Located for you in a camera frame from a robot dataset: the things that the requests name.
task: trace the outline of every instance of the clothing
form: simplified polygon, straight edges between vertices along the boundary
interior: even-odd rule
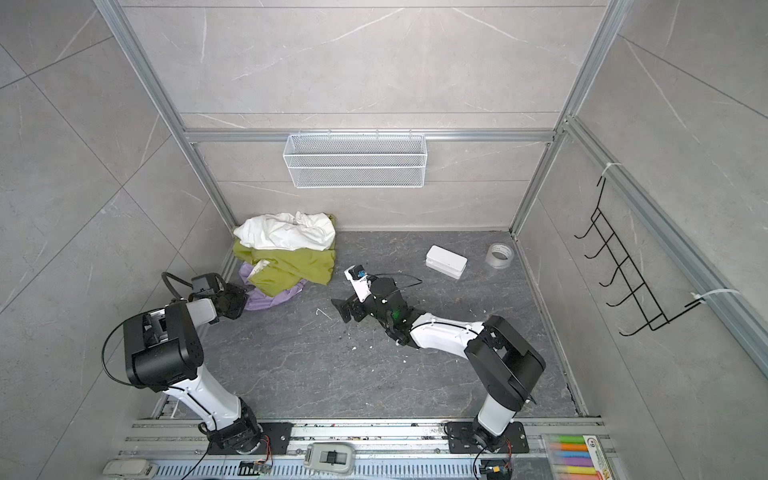
[[[235,242],[232,250],[235,257],[251,266],[256,265],[261,260],[269,262],[266,265],[262,263],[263,268],[261,270],[248,276],[248,283],[268,296],[276,296],[278,293],[288,290],[301,279],[328,285],[331,280],[331,273],[333,273],[333,264],[336,261],[335,250],[318,251],[309,248],[293,251],[255,250],[245,247],[239,241]]]
[[[255,250],[326,250],[336,238],[327,215],[301,212],[249,218],[233,233],[244,247]]]
[[[248,284],[248,276],[252,270],[253,265],[250,265],[249,263],[243,262],[243,264],[240,265],[240,278],[243,280],[243,282],[245,282],[246,285]],[[255,286],[251,286],[247,293],[248,301],[245,304],[245,310],[250,312],[266,310],[275,305],[285,303],[288,300],[294,298],[299,292],[301,292],[305,285],[306,280],[301,279],[296,285],[292,286],[288,290],[283,290],[275,296],[268,296],[261,290],[257,289]]]

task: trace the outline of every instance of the yellow marker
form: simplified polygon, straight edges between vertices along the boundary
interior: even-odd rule
[[[592,467],[574,467],[571,465],[555,465],[554,470],[557,473],[579,473],[582,475],[594,475],[598,472]]]

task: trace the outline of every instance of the white wire basket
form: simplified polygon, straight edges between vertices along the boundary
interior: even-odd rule
[[[424,135],[293,134],[283,158],[296,188],[423,187]]]

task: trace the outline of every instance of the marble floor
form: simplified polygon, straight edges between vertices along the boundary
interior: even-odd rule
[[[374,319],[342,322],[330,299],[353,294],[343,270],[361,263],[371,273],[422,279],[403,296],[437,316],[506,318],[547,363],[533,391],[538,404],[529,403],[520,416],[577,415],[519,259],[506,270],[484,262],[490,243],[510,240],[503,232],[339,233],[328,286],[309,284],[283,305],[212,326],[203,338],[206,364],[260,418],[474,416],[485,389],[468,362],[397,346]],[[468,257],[460,280],[425,266],[433,244]]]

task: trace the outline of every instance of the green cloth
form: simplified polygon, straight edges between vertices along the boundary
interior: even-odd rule
[[[329,215],[328,218],[336,225],[336,218],[333,215]],[[255,250],[244,247],[237,240],[232,251],[235,257],[251,265],[256,265],[259,260],[270,262],[261,271],[249,276],[248,281],[266,295],[276,296],[296,285],[302,278],[313,283],[328,285],[333,273],[333,264],[336,262],[336,239],[328,250],[322,251],[309,248]]]

